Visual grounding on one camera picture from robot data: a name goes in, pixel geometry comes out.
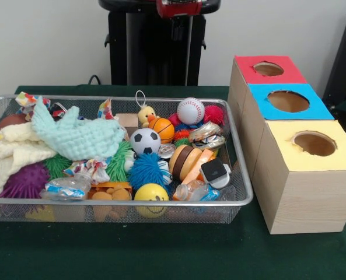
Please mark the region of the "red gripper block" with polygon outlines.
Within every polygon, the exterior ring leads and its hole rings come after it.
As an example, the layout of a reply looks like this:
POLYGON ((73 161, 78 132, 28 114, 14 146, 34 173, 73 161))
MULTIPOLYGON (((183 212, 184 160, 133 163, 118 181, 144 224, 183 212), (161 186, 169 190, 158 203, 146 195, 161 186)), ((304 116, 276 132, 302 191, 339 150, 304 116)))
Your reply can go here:
MULTIPOLYGON (((202 1, 156 1, 157 11, 162 18, 176 16, 194 16, 201 11, 202 1)), ((184 18, 172 19, 172 40, 182 40, 184 37, 184 18)))

